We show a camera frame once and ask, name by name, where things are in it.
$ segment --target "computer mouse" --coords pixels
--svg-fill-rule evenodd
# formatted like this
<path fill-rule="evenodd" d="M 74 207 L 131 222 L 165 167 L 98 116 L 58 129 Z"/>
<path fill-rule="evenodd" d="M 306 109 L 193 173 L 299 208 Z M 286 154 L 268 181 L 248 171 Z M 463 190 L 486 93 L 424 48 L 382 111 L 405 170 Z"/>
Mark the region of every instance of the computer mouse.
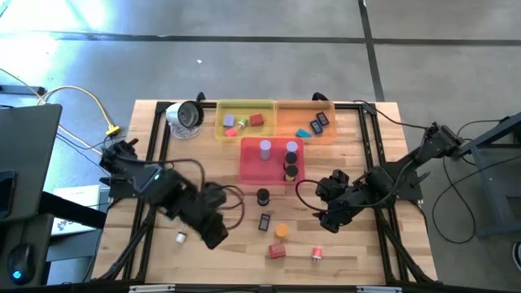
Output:
<path fill-rule="evenodd" d="M 16 285 L 30 282 L 36 271 L 33 259 L 33 245 L 21 243 L 13 247 L 7 257 L 7 272 Z"/>

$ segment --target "orange tray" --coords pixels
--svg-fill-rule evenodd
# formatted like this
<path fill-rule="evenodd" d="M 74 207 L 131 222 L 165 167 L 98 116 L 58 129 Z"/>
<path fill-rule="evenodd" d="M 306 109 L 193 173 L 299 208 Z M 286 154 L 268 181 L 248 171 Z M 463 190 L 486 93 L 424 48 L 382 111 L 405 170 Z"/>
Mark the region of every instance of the orange tray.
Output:
<path fill-rule="evenodd" d="M 303 129 L 311 138 L 302 138 L 305 143 L 331 144 L 337 136 L 335 105 L 327 101 L 277 101 L 277 117 L 275 122 L 275 136 L 279 138 L 295 138 L 296 132 Z M 309 122 L 317 119 L 317 114 L 324 112 L 329 124 L 323 126 L 324 131 L 316 135 Z"/>

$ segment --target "gray floor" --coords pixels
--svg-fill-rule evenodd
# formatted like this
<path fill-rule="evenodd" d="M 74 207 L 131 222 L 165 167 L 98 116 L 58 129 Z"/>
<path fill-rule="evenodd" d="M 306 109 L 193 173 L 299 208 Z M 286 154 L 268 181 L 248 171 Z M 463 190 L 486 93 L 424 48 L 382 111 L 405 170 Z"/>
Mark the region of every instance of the gray floor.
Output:
<path fill-rule="evenodd" d="M 366 0 L 370 25 L 378 38 L 521 38 L 521 2 L 514 0 Z M 13 1 L 0 32 L 26 30 L 151 35 L 364 37 L 356 0 L 91 0 Z M 376 46 L 386 101 L 399 103 L 402 119 L 432 121 L 459 128 L 469 120 L 496 119 L 521 109 L 520 46 Z M 42 35 L 0 38 L 0 64 L 33 85 L 79 85 L 96 93 L 112 119 L 127 125 L 137 98 L 308 99 L 321 91 L 330 99 L 374 101 L 366 46 L 363 44 L 289 44 L 237 42 L 91 42 L 56 41 Z M 0 84 L 13 83 L 0 76 Z M 91 143 L 103 140 L 105 123 L 85 95 L 64 91 L 62 123 Z M 1 96 L 0 103 L 31 104 L 34 98 Z M 491 125 L 473 125 L 473 138 Z M 405 130 L 409 148 L 421 133 Z M 86 152 L 91 159 L 95 154 Z M 448 162 L 460 178 L 473 171 Z M 445 242 L 433 229 L 431 206 L 448 182 L 439 160 L 422 168 L 431 247 L 441 281 L 448 284 L 518 291 L 521 273 L 510 248 L 521 236 L 474 238 L 467 244 Z M 102 176 L 74 150 L 57 142 L 46 190 L 94 184 Z M 477 178 L 460 191 L 478 226 L 490 223 Z M 471 222 L 454 193 L 440 201 L 440 228 L 465 238 Z M 73 282 L 64 268 L 85 267 L 85 259 L 53 263 L 50 283 Z"/>

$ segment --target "plastic bin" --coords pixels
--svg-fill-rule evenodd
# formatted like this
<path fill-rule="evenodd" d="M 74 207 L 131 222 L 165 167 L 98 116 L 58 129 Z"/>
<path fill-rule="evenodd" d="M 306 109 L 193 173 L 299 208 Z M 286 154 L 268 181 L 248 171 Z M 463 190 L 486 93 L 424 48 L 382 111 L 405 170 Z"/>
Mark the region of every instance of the plastic bin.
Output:
<path fill-rule="evenodd" d="M 235 116 L 234 128 L 237 136 L 227 137 L 225 131 L 230 127 L 223 126 L 225 115 Z M 262 114 L 264 124 L 262 126 L 250 126 L 250 116 Z M 238 122 L 241 118 L 247 118 L 246 128 L 239 129 Z M 275 135 L 275 101 L 274 100 L 220 100 L 217 101 L 215 117 L 215 137 L 220 142 L 237 142 L 243 137 L 273 137 Z"/>
<path fill-rule="evenodd" d="M 271 142 L 269 159 L 261 158 L 261 141 Z M 284 181 L 286 145 L 296 142 L 299 146 L 295 166 L 299 169 L 294 181 Z M 300 138 L 243 138 L 239 160 L 239 182 L 249 185 L 295 185 L 305 179 L 304 142 Z"/>
<path fill-rule="evenodd" d="M 329 124 L 323 126 L 324 131 L 316 135 L 309 122 L 317 119 L 317 114 L 324 112 Z M 275 136 L 280 138 L 295 138 L 296 132 L 303 129 L 313 136 L 302 138 L 305 143 L 330 144 L 337 136 L 335 105 L 327 101 L 277 101 L 277 120 Z"/>

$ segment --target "pink block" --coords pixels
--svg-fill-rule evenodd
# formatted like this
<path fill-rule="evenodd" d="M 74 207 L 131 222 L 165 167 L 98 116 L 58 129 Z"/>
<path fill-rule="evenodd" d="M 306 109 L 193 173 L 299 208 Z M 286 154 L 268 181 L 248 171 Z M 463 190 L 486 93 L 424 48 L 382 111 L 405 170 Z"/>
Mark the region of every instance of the pink block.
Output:
<path fill-rule="evenodd" d="M 233 136 L 237 136 L 237 130 L 235 129 L 228 129 L 225 131 L 225 134 L 227 137 L 233 137 Z"/>

